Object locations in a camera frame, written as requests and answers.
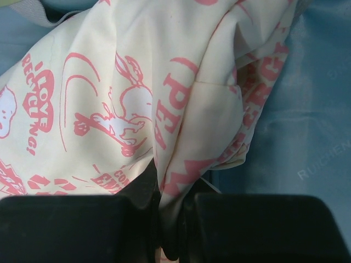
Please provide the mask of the cream pink printed garment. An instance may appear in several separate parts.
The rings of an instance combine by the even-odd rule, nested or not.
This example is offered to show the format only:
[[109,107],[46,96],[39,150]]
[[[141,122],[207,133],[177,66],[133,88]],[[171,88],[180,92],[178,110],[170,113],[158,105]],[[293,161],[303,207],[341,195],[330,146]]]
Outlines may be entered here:
[[150,161],[161,203],[242,164],[296,1],[99,1],[1,75],[1,197],[115,194]]

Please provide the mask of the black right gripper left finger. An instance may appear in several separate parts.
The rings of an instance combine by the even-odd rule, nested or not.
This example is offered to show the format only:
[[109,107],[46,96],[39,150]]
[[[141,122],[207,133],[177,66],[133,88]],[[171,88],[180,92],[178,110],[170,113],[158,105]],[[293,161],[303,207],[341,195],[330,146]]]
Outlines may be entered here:
[[153,163],[115,195],[1,200],[1,262],[154,262],[160,194]]

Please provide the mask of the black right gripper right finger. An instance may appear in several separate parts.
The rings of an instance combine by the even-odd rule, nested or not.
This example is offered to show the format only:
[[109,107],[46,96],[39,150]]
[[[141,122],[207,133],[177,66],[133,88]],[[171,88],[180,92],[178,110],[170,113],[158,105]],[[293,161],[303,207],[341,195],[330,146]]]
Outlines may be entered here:
[[284,178],[220,193],[204,179],[180,217],[181,262],[350,262],[350,182]]

